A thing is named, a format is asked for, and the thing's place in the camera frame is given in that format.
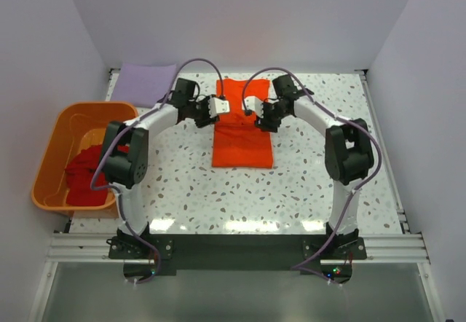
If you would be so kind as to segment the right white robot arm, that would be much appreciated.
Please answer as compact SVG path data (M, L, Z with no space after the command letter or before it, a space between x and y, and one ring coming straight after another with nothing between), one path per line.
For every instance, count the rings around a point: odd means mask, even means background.
M333 203L325 223L325 241L305 262L325 252L356 242L359 238L358 206L360 190L379 172L382 155L377 141L363 119L348 119L330 111L292 74L272 80L276 97L243 100L255 115L255 126L276 133L286 117L311 125L324 137L324 164L333 180Z

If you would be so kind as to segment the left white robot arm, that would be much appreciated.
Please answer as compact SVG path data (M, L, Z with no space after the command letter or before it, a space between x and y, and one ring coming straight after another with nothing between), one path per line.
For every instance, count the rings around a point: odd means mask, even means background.
M177 79L174 89L150 111L126 122L108 124L97 172L105 176L115 196L121 221L116 236L108 240L110 258L160 257L149 238L149 223L143 213L141 183L149 168L149 139L185 119L192 119L198 128L214 125L222 114L229 112L223 95L198 98L197 87L195 81Z

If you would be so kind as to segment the orange t-shirt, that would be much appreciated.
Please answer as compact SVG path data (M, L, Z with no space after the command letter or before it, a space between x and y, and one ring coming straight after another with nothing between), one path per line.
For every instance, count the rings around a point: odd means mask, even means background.
M224 86L224 94L230 112L222 114L214 125L213 157L214 168L267 168L273 166L273 151L270 133L255 125L254 114L246 116L242 110L242 89L264 100L268 97L270 82L267 79L245 81L224 79L217 81L217 92Z

